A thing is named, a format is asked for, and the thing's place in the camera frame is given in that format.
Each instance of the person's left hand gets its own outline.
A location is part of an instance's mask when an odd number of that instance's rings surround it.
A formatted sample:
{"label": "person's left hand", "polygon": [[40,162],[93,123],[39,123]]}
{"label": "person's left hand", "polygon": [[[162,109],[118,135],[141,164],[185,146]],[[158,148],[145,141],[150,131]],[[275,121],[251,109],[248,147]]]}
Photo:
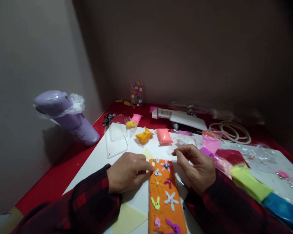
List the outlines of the person's left hand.
{"label": "person's left hand", "polygon": [[125,152],[106,172],[109,180],[109,193],[122,193],[137,187],[148,177],[146,171],[154,167],[143,154]]}

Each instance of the purple bottle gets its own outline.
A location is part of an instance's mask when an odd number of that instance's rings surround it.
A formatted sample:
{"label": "purple bottle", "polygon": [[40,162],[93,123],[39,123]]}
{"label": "purple bottle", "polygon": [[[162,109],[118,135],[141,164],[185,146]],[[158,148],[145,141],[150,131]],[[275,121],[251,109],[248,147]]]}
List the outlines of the purple bottle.
{"label": "purple bottle", "polygon": [[70,131],[86,146],[92,146],[100,139],[100,135],[81,113],[81,110],[75,111],[74,103],[67,93],[49,90],[37,96],[34,102],[34,107],[38,112],[54,118],[58,124]]}

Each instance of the purple lid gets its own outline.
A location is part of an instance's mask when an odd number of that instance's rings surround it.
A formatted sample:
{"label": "purple lid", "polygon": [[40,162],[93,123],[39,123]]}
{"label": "purple lid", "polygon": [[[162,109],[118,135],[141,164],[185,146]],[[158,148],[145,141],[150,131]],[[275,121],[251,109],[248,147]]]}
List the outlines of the purple lid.
{"label": "purple lid", "polygon": [[62,114],[73,105],[67,93],[58,90],[46,91],[38,95],[34,102],[38,112],[54,117]]}

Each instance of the yellow bunny sticker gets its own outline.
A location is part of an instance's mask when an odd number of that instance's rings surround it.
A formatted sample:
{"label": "yellow bunny sticker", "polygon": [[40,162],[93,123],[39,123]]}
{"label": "yellow bunny sticker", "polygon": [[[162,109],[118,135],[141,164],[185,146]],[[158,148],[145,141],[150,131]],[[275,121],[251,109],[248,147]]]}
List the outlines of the yellow bunny sticker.
{"label": "yellow bunny sticker", "polygon": [[160,209],[160,197],[157,197],[157,203],[155,203],[153,197],[151,197],[151,200],[152,200],[152,204],[155,207],[155,209],[159,210]]}

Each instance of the white cable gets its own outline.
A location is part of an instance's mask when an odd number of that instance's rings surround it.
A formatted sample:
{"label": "white cable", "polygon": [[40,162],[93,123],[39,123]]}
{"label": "white cable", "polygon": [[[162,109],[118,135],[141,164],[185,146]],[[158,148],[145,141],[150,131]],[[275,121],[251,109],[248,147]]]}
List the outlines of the white cable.
{"label": "white cable", "polygon": [[[251,141],[252,141],[251,136],[248,133],[248,131],[244,127],[242,127],[241,125],[239,125],[237,123],[233,123],[233,122],[229,122],[229,121],[222,121],[220,123],[212,123],[209,126],[209,128],[211,128],[214,125],[219,125],[219,128],[220,128],[223,136],[228,139],[228,140],[221,139],[223,141],[231,141],[231,142],[235,142],[235,143],[242,144],[242,145],[247,145],[247,144],[251,143]],[[224,131],[224,127],[229,128],[235,134],[235,136]],[[239,133],[234,128],[240,130],[242,133],[245,134],[245,136],[240,137]],[[240,142],[240,141],[238,141],[240,139],[247,139],[247,141]]]}

